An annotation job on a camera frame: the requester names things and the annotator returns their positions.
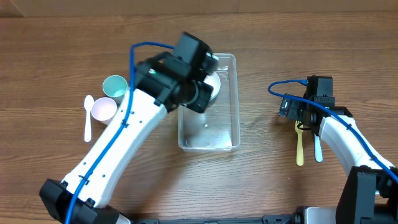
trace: teal cup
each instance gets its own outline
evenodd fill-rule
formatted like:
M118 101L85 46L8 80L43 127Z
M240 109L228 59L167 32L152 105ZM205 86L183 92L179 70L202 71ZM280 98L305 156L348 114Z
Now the teal cup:
M112 98L117 104L121 104L127 88L126 79L120 75L111 75L102 84L105 95Z

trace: wooden tabletop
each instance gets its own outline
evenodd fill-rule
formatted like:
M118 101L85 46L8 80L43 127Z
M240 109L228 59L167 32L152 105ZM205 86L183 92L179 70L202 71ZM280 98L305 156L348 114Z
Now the wooden tabletop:
M0 19L0 223L56 223L39 189L47 178L62 180L88 152L84 97L103 96L109 75L127 78L131 44L175 44L182 31L236 56L241 145L236 152L183 152L177 113L170 113L128 165L111 205L161 219L335 206L346 182L342 166L326 144L324 161L315 162L310 133L304 165L296 165L294 122L278 117L281 99L267 87L332 76L336 105L398 165L397 24L396 12ZM159 51L139 49L137 60ZM298 84L275 90L305 91ZM93 139L103 129L93 123Z

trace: blue tube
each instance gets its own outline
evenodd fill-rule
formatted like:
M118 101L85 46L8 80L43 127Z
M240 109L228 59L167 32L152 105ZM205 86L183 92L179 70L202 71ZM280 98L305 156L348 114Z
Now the blue tube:
M366 153L369 155L370 158L373 159L373 161L379 165L387 174L389 174L391 176L391 178L398 184L398 177L395 175L395 173L393 173L393 171L391 171L386 165L384 165L370 150L369 146L366 144L365 140L362 138L362 136L349 124L347 124L347 122L345 120L343 120L342 118L340 118L337 114L335 114L334 112L332 112L331 110L327 109L326 107L319 105L318 103L315 103L313 101L298 97L298 96L292 96L292 95L283 95L280 93L276 93L274 91L271 90L271 88L274 85L278 85L278 84L283 84L283 83L291 83L291 82L299 82L301 84L302 80L286 80L286 81L279 81L279 82L274 82L271 85L269 85L268 87L268 92L272 95L275 96L279 96L282 98L286 98L286 99L291 99L291 100L297 100L297 101L301 101L304 103L308 103L312 106L317 107L318 109L330 114L331 116L335 117L341 124L343 124L344 126L346 126L353 134L354 136L358 139L358 141L363 145Z
M174 49L174 47L171 46L171 45L161 44L161 43L157 43L157 42L142 42L142 43L134 44L133 46L131 46L131 48L130 48L130 94L129 94L129 104L127 105L127 111L126 111L126 115L124 117L124 121L127 121L129 119L131 106L132 106L132 94L134 93L134 88L135 88L134 80L135 80L135 77L136 77L136 70L134 68L134 49L136 47L141 47L141 46L144 46L144 45L153 45L153 46L165 47L165 48L168 48L168 49ZM97 167L97 165L101 162L102 158L105 156L107 151L111 148L111 146L113 145L115 140L119 137L119 135L122 132L123 128L124 128L124 125L121 124L120 128L116 131L116 133L113 136L113 138L109 141L109 143L106 145L104 150L101 152L101 154L98 156L98 158L94 161L93 165L87 171L87 173L84 176L84 178L82 178L80 180L80 183L79 183L78 187L76 188L75 193L72 196L72 199L70 200L67 216L65 218L65 224L70 224L70 222L72 220L73 209L75 208L75 204L76 204L77 198L78 198L82 188L86 184L86 181L88 180L90 175L94 172L94 170Z

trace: pink cup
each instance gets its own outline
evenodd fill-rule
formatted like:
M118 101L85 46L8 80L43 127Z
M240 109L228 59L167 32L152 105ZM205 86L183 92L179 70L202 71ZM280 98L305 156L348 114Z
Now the pink cup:
M118 106L114 100L108 97L102 97L94 102L93 109L91 109L91 115L95 120L108 125L117 110Z

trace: plastic container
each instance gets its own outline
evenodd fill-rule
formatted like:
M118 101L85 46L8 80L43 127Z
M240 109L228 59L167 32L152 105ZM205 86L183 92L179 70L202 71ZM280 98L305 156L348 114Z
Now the plastic container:
M203 114L178 108L178 145L184 151L230 151L241 143L238 74L232 54L215 53L221 88Z

